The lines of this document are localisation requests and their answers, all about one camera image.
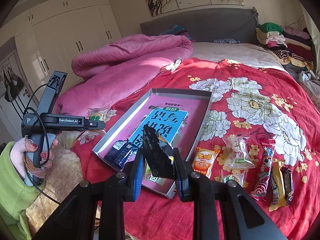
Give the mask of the green sleeve forearm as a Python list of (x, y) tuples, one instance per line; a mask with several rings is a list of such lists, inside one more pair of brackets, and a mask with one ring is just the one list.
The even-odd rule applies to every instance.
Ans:
[(12, 164), (14, 145), (9, 142), (1, 153), (1, 233), (8, 239), (32, 239), (25, 210), (39, 191), (26, 185)]

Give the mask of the left hand red nails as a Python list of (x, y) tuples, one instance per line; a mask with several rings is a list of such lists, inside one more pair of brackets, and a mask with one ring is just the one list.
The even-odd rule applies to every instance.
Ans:
[[(60, 142), (58, 139), (54, 139), (52, 143), (53, 148), (57, 148), (60, 145)], [(31, 152), (36, 152), (39, 149), (39, 147), (32, 142), (30, 139), (22, 138), (19, 141), (15, 142), (13, 145), (13, 148), (10, 151), (10, 160), (12, 165), (14, 166), (16, 172), (20, 176), (22, 180), (25, 179), (25, 168), (24, 165), (27, 168), (31, 168), (32, 170), (35, 170), (35, 165), (32, 162), (32, 155)], [(44, 168), (50, 168), (52, 166), (52, 160), (54, 158), (53, 150), (43, 151), (41, 154), (41, 164), (48, 159), (48, 161), (43, 165)]]

